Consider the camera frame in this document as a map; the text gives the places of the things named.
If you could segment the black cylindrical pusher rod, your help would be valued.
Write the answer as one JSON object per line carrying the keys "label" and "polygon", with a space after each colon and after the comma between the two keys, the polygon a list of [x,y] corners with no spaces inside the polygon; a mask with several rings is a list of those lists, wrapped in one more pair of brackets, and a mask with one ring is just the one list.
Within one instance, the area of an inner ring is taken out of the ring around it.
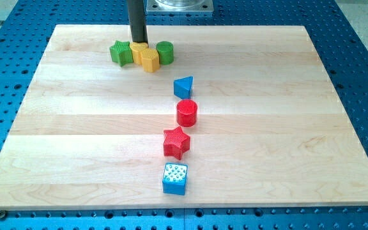
{"label": "black cylindrical pusher rod", "polygon": [[136,43],[148,43],[144,1],[127,0],[126,4],[132,41]]}

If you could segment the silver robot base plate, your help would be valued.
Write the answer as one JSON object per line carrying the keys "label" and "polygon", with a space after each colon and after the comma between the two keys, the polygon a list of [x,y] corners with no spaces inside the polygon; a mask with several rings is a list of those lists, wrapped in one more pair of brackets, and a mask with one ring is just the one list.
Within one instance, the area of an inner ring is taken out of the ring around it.
{"label": "silver robot base plate", "polygon": [[147,13],[212,13],[212,0],[147,0]]}

